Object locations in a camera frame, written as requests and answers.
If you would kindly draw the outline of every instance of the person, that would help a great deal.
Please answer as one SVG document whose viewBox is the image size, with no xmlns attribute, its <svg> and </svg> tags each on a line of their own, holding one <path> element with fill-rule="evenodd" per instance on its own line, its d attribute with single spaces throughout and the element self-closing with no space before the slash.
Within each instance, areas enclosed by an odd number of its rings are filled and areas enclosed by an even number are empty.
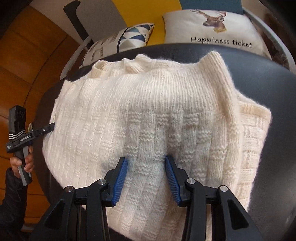
<svg viewBox="0 0 296 241">
<path fill-rule="evenodd" d="M 25 171 L 34 170 L 33 147 L 25 157 Z M 6 171 L 5 197 L 0 205 L 0 240 L 26 240 L 28 235 L 21 232 L 25 221 L 28 186 L 23 186 L 18 171 L 22 161 L 17 157 L 10 158 L 11 167 Z"/>
</svg>

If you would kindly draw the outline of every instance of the hand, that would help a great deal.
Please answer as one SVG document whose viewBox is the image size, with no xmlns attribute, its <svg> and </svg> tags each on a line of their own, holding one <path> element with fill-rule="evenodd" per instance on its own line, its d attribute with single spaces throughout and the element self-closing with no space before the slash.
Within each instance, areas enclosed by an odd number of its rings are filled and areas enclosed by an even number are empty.
<svg viewBox="0 0 296 241">
<path fill-rule="evenodd" d="M 33 158 L 33 147 L 29 147 L 29 154 L 25 157 L 25 171 L 26 172 L 32 172 L 34 170 L 34 158 Z M 11 169 L 13 171 L 13 174 L 17 177 L 20 178 L 20 173 L 18 171 L 17 166 L 20 166 L 22 164 L 22 161 L 18 159 L 16 156 L 10 158 L 10 165 Z"/>
</svg>

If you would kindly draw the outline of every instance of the cream knitted sweater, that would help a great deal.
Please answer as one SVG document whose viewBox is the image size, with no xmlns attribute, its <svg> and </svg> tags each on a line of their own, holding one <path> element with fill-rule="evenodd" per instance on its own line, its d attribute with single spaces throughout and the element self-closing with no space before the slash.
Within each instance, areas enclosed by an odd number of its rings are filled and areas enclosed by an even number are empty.
<svg viewBox="0 0 296 241">
<path fill-rule="evenodd" d="M 172 199 L 164 156 L 204 185 L 227 185 L 247 208 L 271 119 L 239 93 L 217 52 L 196 64 L 152 60 L 97 62 L 65 81 L 44 138 L 46 163 L 63 186 L 88 186 L 128 159 L 111 228 L 132 240 L 181 240 L 184 208 Z"/>
</svg>

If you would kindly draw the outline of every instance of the deer print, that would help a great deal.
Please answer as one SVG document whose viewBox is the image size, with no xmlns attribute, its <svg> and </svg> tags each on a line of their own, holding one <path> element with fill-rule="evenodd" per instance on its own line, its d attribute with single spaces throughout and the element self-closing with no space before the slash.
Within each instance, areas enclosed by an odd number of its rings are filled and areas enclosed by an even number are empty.
<svg viewBox="0 0 296 241">
<path fill-rule="evenodd" d="M 224 17 L 226 16 L 226 12 L 220 12 L 220 11 L 217 11 L 217 13 L 219 14 L 219 16 L 217 17 L 212 17 L 200 10 L 191 10 L 192 12 L 194 13 L 197 13 L 197 14 L 202 14 L 204 17 L 207 18 L 207 20 L 205 22 L 203 22 L 203 26 L 207 26 L 207 27 L 214 27 L 214 31 L 216 33 L 220 33 L 220 32 L 224 32 L 226 31 L 226 27 L 225 25 L 223 24 L 223 21 L 224 21 Z"/>
</svg>

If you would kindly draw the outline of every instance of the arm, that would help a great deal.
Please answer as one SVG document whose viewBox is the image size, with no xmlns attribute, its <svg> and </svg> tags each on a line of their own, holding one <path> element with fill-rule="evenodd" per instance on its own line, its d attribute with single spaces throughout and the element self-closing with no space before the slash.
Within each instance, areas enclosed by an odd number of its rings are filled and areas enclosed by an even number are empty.
<svg viewBox="0 0 296 241">
<path fill-rule="evenodd" d="M 27 172 L 34 169 L 33 148 L 29 148 L 29 155 L 25 158 Z M 18 172 L 17 166 L 21 165 L 21 160 L 12 157 L 10 159 L 11 168 L 6 171 L 5 179 L 5 197 L 0 206 L 0 227 L 9 231 L 20 231 L 25 219 L 27 207 L 27 190 L 28 187 L 22 185 L 22 180 Z"/>
</svg>

